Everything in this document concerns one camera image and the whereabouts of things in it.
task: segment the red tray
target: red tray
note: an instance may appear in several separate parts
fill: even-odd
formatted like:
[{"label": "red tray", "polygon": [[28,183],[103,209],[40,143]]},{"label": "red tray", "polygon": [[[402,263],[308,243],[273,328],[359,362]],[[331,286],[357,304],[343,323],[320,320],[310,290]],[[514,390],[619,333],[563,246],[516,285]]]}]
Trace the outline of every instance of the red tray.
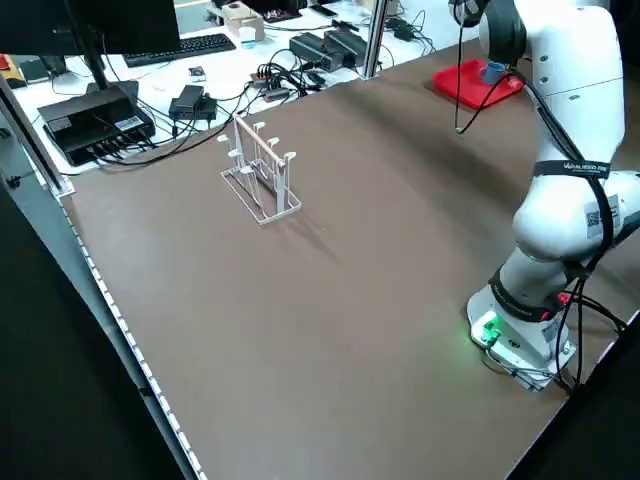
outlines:
[{"label": "red tray", "polygon": [[[486,66],[486,64],[486,62],[480,60],[469,60],[460,64],[460,101],[474,110],[480,108],[482,100],[484,100],[484,97],[486,97],[489,90],[491,90],[491,85],[487,85],[482,81],[481,69]],[[451,67],[434,73],[432,79],[433,84],[438,90],[456,98],[458,89],[458,67]],[[503,80],[493,91],[485,103],[485,107],[519,92],[522,90],[522,86],[522,82],[517,78]]]}]

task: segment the small box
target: small box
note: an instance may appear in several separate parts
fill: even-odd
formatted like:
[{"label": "small box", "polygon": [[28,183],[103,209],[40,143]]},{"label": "small box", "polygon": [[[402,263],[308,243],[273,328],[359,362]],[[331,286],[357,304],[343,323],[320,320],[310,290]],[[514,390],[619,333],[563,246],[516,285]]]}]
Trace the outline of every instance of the small box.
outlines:
[{"label": "small box", "polygon": [[[376,4],[376,0],[357,0],[358,5],[373,11],[373,7]],[[389,0],[387,4],[387,11],[385,16],[396,15],[398,13],[399,0]]]},{"label": "small box", "polygon": [[240,37],[240,27],[251,27],[256,31],[256,42],[264,40],[264,20],[262,15],[242,2],[233,2],[222,7],[224,24],[236,37]]}]

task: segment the table surface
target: table surface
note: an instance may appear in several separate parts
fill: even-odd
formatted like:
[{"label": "table surface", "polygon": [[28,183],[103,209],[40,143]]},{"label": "table surface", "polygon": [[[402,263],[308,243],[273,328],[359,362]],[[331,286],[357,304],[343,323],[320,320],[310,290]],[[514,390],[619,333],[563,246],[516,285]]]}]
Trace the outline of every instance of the table surface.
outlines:
[{"label": "table surface", "polygon": [[[457,42],[458,29],[455,22],[451,18],[448,11],[447,2],[442,0],[429,0],[421,2],[418,0],[409,0],[407,11],[403,15],[407,21],[415,18],[417,13],[424,9],[426,12],[426,21],[423,32],[426,36],[432,37],[434,45],[437,49],[445,48]],[[351,21],[354,24],[360,24],[369,15],[368,10],[351,4],[350,2],[339,2],[332,4],[331,9],[339,15],[339,20]],[[302,9],[300,18],[280,22],[274,24],[281,28],[314,28],[320,25],[330,24],[330,20],[309,10]],[[368,28],[361,28],[359,34],[368,39]],[[255,48],[246,50],[240,48],[239,41],[231,35],[225,27],[214,27],[206,30],[193,32],[182,35],[183,38],[198,35],[206,35],[211,33],[225,33],[236,45],[236,50],[231,52],[216,53],[210,55],[202,55],[197,57],[185,58],[171,62],[170,64],[157,64],[146,67],[138,67],[129,69],[121,55],[110,55],[109,59],[113,65],[117,75],[122,80],[138,80],[140,85],[139,98],[152,107],[161,112],[168,112],[171,99],[178,97],[185,85],[189,84],[188,68],[202,66],[207,75],[207,81],[199,83],[205,87],[212,98],[231,98],[242,92],[243,85],[248,81],[249,74],[256,71],[258,65],[267,63],[273,54],[280,49],[288,48],[289,39],[300,32],[283,32],[268,30],[267,38],[263,42],[259,42]],[[314,32],[319,36],[323,35],[322,31]],[[464,38],[473,38],[477,35],[477,29],[469,29],[465,31]],[[393,37],[392,33],[385,33],[383,39],[389,51],[392,52],[393,60],[396,64],[412,60],[419,57],[423,52],[422,44],[414,41],[412,43],[403,42]],[[275,59],[277,63],[285,67],[293,66],[293,56],[290,53],[282,53]],[[391,66],[389,54],[382,49],[380,61],[383,62],[383,68]],[[71,96],[84,93],[86,84],[93,81],[88,68],[84,65],[79,57],[67,60],[68,67],[72,72],[55,79],[55,92],[51,82],[30,85],[15,90],[16,97],[27,116],[34,121],[36,131],[40,134],[41,139],[47,151],[53,158],[54,163],[61,172],[77,174],[86,170],[95,169],[95,164],[86,164],[79,167],[72,167],[62,157],[57,147],[50,141],[49,137],[42,129],[43,121],[38,117],[38,107],[60,102]],[[105,73],[110,81],[116,78],[109,68],[106,66]],[[321,74],[326,78],[327,85],[335,85],[341,82],[347,82],[358,78],[358,75],[348,69],[342,68],[330,74]],[[252,99],[257,92],[250,90],[247,97],[242,99],[240,108],[244,107],[249,99]],[[262,100],[256,101],[251,106],[252,112],[258,112],[268,108],[277,106],[280,102],[266,103]],[[227,111],[232,110],[238,104],[237,100],[220,102],[222,108]],[[170,137],[172,122],[167,123],[162,120],[162,116],[156,114],[158,121],[158,131],[154,141],[162,141]],[[212,122],[212,127],[222,124],[226,120],[227,115],[223,111],[218,111],[218,118]],[[196,122],[196,128],[206,129],[206,122]]]},{"label": "table surface", "polygon": [[[298,153],[303,209],[266,228],[214,141],[74,179],[65,207],[209,478],[493,480],[563,402],[485,368],[468,336],[467,299],[513,248],[535,121],[518,95],[458,137],[429,90],[454,62],[446,49],[252,116]],[[639,253],[627,241],[588,286],[623,318]],[[587,315],[587,372],[612,338]]]}]

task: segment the sticker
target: sticker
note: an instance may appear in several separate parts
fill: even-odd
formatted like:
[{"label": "sticker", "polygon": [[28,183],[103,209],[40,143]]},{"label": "sticker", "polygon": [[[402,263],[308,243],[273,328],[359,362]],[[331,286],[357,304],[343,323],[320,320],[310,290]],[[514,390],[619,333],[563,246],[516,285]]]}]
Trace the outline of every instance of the sticker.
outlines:
[{"label": "sticker", "polygon": [[48,122],[47,125],[49,125],[52,132],[59,132],[60,130],[69,128],[71,126],[71,120],[69,120],[69,117],[56,118]]},{"label": "sticker", "polygon": [[[611,207],[611,215],[613,216],[613,228],[620,227],[620,205],[618,204],[618,195],[609,197],[609,207]],[[589,202],[584,206],[585,221],[587,223],[587,238],[602,235],[602,219],[600,218],[600,209],[598,202]]]},{"label": "sticker", "polygon": [[135,115],[131,118],[127,118],[126,120],[121,120],[120,122],[115,122],[114,125],[120,130],[124,132],[126,130],[131,130],[132,128],[136,128],[138,125],[142,125],[144,122],[140,120]]},{"label": "sticker", "polygon": [[551,340],[556,338],[558,335],[558,330],[560,329],[560,321],[556,318],[549,325],[544,327],[542,330],[542,336],[544,337],[544,341],[549,343]]}]

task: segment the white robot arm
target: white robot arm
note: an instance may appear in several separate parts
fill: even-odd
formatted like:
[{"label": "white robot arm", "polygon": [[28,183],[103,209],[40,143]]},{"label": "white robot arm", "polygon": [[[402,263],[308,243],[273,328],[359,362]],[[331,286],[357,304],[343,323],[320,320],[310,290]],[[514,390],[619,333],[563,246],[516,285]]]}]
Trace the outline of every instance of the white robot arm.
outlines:
[{"label": "white robot arm", "polygon": [[557,315],[561,292],[575,279],[568,265],[588,262],[603,238],[584,175],[600,177],[614,245],[640,227],[640,174],[609,172],[624,137],[618,37],[608,11],[566,1],[449,0],[449,7],[461,28],[479,24],[491,60],[515,65],[524,55],[531,59],[532,85],[587,160],[569,161],[539,119],[531,187],[513,220],[517,246],[467,305],[473,340],[527,387],[540,390],[557,373],[558,335],[561,368],[575,352]]}]

